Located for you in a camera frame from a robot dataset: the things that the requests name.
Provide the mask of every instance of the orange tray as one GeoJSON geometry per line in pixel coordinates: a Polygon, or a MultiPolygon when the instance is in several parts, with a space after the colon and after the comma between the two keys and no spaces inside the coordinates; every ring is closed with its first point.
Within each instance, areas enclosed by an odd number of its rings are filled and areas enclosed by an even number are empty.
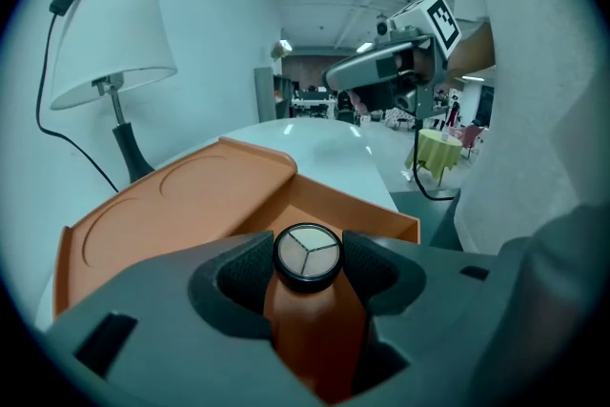
{"type": "Polygon", "coordinates": [[[419,220],[296,174],[285,154],[221,137],[138,180],[63,229],[53,284],[58,316],[134,263],[236,234],[299,222],[419,243],[419,220]]]}

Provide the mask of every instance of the white lampshade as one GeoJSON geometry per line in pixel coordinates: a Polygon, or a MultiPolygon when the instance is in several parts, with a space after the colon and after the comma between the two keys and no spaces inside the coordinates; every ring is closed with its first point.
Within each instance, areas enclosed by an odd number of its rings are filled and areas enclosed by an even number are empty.
{"type": "Polygon", "coordinates": [[[59,42],[51,108],[99,99],[92,81],[123,73],[122,91],[177,72],[158,0],[75,0],[59,42]]]}

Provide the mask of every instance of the small table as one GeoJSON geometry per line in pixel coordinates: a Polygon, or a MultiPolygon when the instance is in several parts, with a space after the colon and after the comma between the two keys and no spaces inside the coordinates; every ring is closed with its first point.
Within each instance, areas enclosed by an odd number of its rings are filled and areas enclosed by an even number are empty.
{"type": "Polygon", "coordinates": [[[328,107],[328,118],[335,119],[335,104],[336,100],[330,99],[319,99],[319,100],[307,100],[302,98],[294,98],[292,100],[293,107],[312,107],[312,106],[327,106],[328,107]]]}
{"type": "MultiPolygon", "coordinates": [[[[413,165],[413,153],[411,149],[405,165],[411,168],[413,165]]],[[[438,185],[442,182],[445,168],[451,170],[459,162],[461,156],[461,141],[449,134],[431,129],[419,131],[419,144],[417,146],[417,164],[428,170],[438,185]]]]}

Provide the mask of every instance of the white table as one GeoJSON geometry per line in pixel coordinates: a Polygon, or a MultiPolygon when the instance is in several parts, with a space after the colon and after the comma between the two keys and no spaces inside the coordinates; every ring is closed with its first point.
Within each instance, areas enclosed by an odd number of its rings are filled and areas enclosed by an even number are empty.
{"type": "Polygon", "coordinates": [[[293,107],[312,107],[312,106],[328,106],[328,118],[335,119],[336,100],[333,98],[328,100],[307,100],[303,98],[294,98],[292,100],[293,107]]]}
{"type": "MultiPolygon", "coordinates": [[[[298,117],[257,124],[224,134],[227,137],[289,154],[298,172],[341,192],[396,211],[375,161],[359,128],[336,120],[298,117]]],[[[217,137],[189,148],[166,161],[163,168],[187,154],[216,142],[217,137]]],[[[47,330],[52,324],[53,276],[38,306],[35,325],[47,330]]]]}

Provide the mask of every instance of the lamp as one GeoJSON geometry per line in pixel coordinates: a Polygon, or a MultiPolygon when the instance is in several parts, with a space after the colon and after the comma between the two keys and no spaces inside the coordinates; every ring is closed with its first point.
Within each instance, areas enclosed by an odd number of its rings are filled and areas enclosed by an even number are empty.
{"type": "Polygon", "coordinates": [[[125,122],[119,92],[176,72],[158,0],[74,0],[59,42],[51,109],[109,95],[117,122],[112,132],[133,183],[153,168],[125,122]]]}

